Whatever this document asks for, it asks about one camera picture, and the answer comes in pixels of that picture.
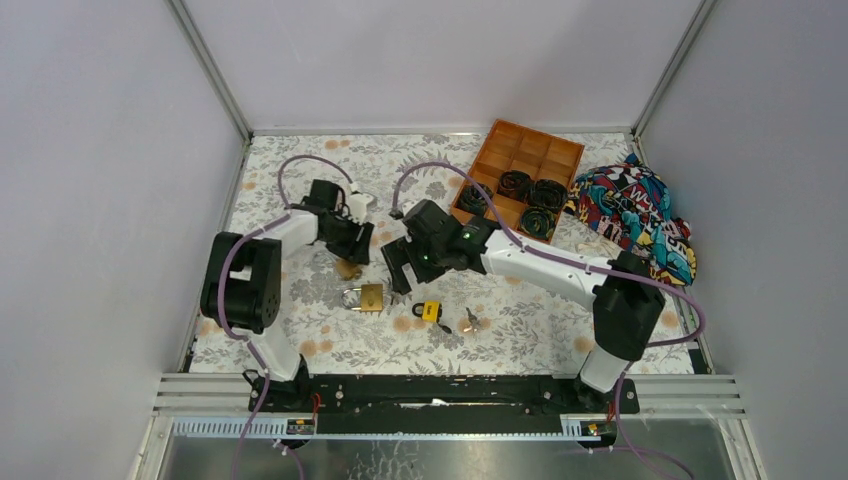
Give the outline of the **brass padlock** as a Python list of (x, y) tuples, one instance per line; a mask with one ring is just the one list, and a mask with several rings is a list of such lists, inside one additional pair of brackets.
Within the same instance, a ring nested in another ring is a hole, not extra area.
[(381, 312), (384, 309), (383, 285), (363, 284), (358, 287), (345, 289), (340, 296), (343, 308), (356, 312)]
[(363, 268), (360, 264), (353, 263), (345, 259), (338, 259), (336, 261), (335, 270), (339, 277), (344, 281), (357, 280), (363, 273)]

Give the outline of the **yellow padlock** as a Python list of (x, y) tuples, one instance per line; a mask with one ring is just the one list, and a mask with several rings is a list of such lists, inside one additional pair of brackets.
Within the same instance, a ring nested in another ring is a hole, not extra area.
[(412, 314), (427, 323), (439, 324), (442, 316), (442, 305), (438, 301), (425, 301), (413, 305)]

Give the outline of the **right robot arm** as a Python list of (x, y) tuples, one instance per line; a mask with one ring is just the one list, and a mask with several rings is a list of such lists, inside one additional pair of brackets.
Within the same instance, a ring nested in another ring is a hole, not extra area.
[(475, 216), (461, 223), (430, 200), (412, 207), (402, 222), (405, 236), (381, 249), (397, 295), (411, 291), (408, 271), (418, 283), (449, 271), (473, 271), (527, 281), (591, 313), (595, 345), (573, 386), (575, 402), (589, 412), (612, 400), (621, 374), (642, 358), (665, 308), (647, 265), (629, 252), (614, 259), (585, 257), (532, 240), (520, 242), (493, 220)]

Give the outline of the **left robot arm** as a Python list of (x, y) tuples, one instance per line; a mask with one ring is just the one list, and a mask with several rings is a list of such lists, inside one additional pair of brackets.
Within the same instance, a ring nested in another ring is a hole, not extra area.
[(276, 323), (282, 302), (282, 261), (316, 242), (355, 265), (370, 261), (374, 197), (354, 187), (350, 194), (326, 180), (312, 182), (301, 202), (282, 217), (247, 234), (222, 231), (213, 240), (201, 289), (200, 313), (234, 340), (247, 344), (264, 377), (274, 381), (272, 398), (288, 411), (309, 401), (310, 385), (298, 375), (306, 362)]

